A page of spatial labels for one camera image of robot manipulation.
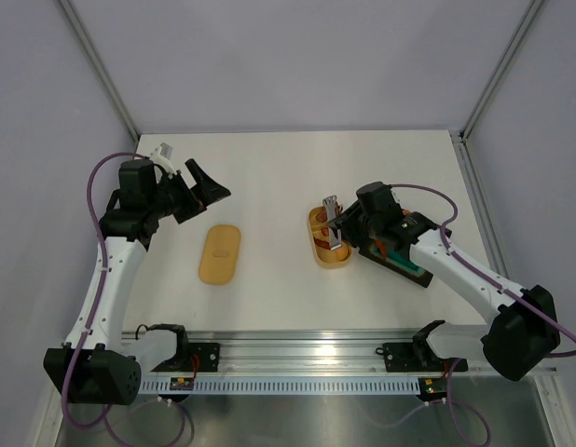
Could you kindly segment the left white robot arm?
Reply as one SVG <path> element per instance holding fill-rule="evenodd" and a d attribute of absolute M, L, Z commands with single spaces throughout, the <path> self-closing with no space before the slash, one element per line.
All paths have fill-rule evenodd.
<path fill-rule="evenodd" d="M 231 195 L 194 159 L 185 165 L 193 186 L 163 158 L 138 156 L 123 162 L 104 215 L 92 219 L 98 247 L 86 299 L 62 346 L 48 349 L 44 357 L 62 406 L 129 405 L 144 374 L 198 366 L 179 324 L 157 323 L 132 345 L 122 344 L 130 293 L 160 220 L 172 217 L 182 224 Z"/>

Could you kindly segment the pink meat slice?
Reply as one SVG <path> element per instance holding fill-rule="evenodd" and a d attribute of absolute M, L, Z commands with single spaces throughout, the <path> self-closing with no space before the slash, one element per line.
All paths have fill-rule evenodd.
<path fill-rule="evenodd" d="M 327 212 L 326 210 L 321 210 L 315 215 L 315 220 L 320 223 L 324 224 L 328 221 Z"/>

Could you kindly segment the tan lunch box lid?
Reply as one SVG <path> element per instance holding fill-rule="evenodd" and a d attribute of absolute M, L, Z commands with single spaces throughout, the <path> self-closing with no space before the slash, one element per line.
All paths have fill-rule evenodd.
<path fill-rule="evenodd" d="M 208 285 L 226 285 L 234 277 L 239 259 L 241 232 L 227 224 L 213 226 L 206 238 L 199 264 L 199 279 Z"/>

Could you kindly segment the pale orange food piece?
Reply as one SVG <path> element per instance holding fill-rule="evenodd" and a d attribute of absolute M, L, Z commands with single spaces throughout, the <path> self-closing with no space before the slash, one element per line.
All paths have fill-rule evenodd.
<path fill-rule="evenodd" d="M 344 259 L 347 259 L 347 258 L 348 258 L 349 252 L 350 252 L 350 251 L 349 251 L 349 247 L 348 247 L 348 246 L 342 246 L 342 247 L 336 249 L 336 250 L 334 251 L 334 254 L 335 254 L 337 260 L 338 260 L 339 262 L 341 262 L 341 261 L 343 261 Z"/>

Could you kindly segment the metal tongs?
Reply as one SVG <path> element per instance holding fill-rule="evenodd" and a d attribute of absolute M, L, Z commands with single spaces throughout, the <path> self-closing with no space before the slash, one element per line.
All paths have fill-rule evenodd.
<path fill-rule="evenodd" d="M 341 213 L 341 206 L 337 196 L 327 196 L 322 200 L 326 213 L 326 226 L 329 229 L 330 251 L 336 251 L 342 247 L 341 231 L 337 228 L 335 220 Z"/>

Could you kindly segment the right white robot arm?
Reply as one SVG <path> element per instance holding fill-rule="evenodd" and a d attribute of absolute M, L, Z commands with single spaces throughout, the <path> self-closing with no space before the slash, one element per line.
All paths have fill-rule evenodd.
<path fill-rule="evenodd" d="M 559 346 L 554 298 L 545 288 L 527 289 L 467 256 L 450 241 L 445 224 L 404 210 L 389 184 L 369 183 L 356 196 L 347 209 L 329 217 L 332 233 L 422 287 L 440 279 L 484 321 L 429 323 L 405 343 L 406 363 L 439 371 L 455 359 L 485 361 L 504 378 L 518 381 Z"/>

